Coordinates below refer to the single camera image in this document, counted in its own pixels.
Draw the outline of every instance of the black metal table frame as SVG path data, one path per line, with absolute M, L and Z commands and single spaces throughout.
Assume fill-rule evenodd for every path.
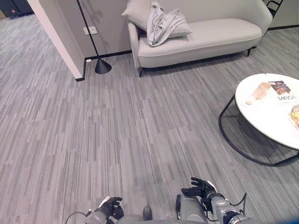
M 223 111 L 221 112 L 221 114 L 219 115 L 219 118 L 218 118 L 218 123 L 219 123 L 219 128 L 220 128 L 220 131 L 223 135 L 223 137 L 225 138 L 225 140 L 228 142 L 228 144 L 235 150 L 237 151 L 238 153 L 240 153 L 242 156 L 244 156 L 245 158 L 253 161 L 253 162 L 256 162 L 258 164 L 261 164 L 261 165 L 264 165 L 264 166 L 269 166 L 269 167 L 282 167 L 282 166 L 286 166 L 286 165 L 289 165 L 289 164 L 292 164 L 294 163 L 295 161 L 299 160 L 299 152 L 297 155 L 294 155 L 290 158 L 287 158 L 285 160 L 282 160 L 282 161 L 279 161 L 279 162 L 276 162 L 276 163 L 267 163 L 267 162 L 263 162 L 263 161 L 259 161 L 255 158 L 252 158 L 251 156 L 245 154 L 244 152 L 242 152 L 237 146 L 235 146 L 232 141 L 228 138 L 228 136 L 225 134 L 224 130 L 223 130 L 223 127 L 222 127 L 222 116 L 223 114 L 225 113 L 225 111 L 228 109 L 228 107 L 231 105 L 231 103 L 235 100 L 235 94 L 233 95 L 233 97 L 230 99 L 230 101 L 228 102 L 228 104 L 225 106 L 225 108 L 223 109 Z M 283 145 L 277 141 L 275 141 L 276 143 L 284 146 L 284 147 L 287 147 L 289 149 L 292 149 L 292 150 L 296 150 L 294 148 L 291 148 L 291 147 L 288 147 L 286 145 Z

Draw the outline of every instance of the white table top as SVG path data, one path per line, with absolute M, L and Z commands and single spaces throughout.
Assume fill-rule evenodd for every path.
M 273 88 L 261 100 L 247 105 L 246 100 L 261 82 L 284 81 L 296 96 L 299 96 L 299 80 L 278 74 L 257 74 L 242 80 L 235 92 L 236 104 L 257 130 L 269 138 L 294 149 L 299 150 L 299 130 L 289 121 L 289 114 L 299 101 L 278 103 Z

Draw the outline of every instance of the sofa cushion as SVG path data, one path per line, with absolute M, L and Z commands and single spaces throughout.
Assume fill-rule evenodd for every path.
M 253 47 L 262 36 L 257 25 L 241 19 L 200 21 L 189 26 L 191 34 L 168 39 L 154 48 L 141 35 L 138 51 L 141 66 L 154 68 L 231 54 Z
M 121 15 L 126 16 L 129 21 L 146 31 L 148 17 L 150 15 L 150 7 L 151 0 L 128 0 L 127 8 Z M 184 20 L 186 19 L 185 15 L 183 14 L 179 14 L 179 16 L 181 16 Z M 168 38 L 185 36 L 189 33 L 191 33 L 191 30 L 188 24 L 182 23 L 173 30 Z

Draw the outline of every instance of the white sofa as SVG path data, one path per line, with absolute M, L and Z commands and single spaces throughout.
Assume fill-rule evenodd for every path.
M 232 54 L 256 47 L 272 23 L 262 0 L 160 0 L 166 13 L 179 8 L 192 33 L 151 47 L 128 21 L 135 67 L 154 68 Z

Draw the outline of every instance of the gray throw pillow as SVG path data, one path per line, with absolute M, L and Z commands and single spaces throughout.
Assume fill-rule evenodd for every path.
M 150 15 L 150 6 L 151 0 L 128 0 L 127 8 L 121 15 L 126 16 L 129 21 L 146 31 L 148 17 Z M 191 32 L 188 24 L 183 23 L 174 29 L 169 38 L 185 36 Z

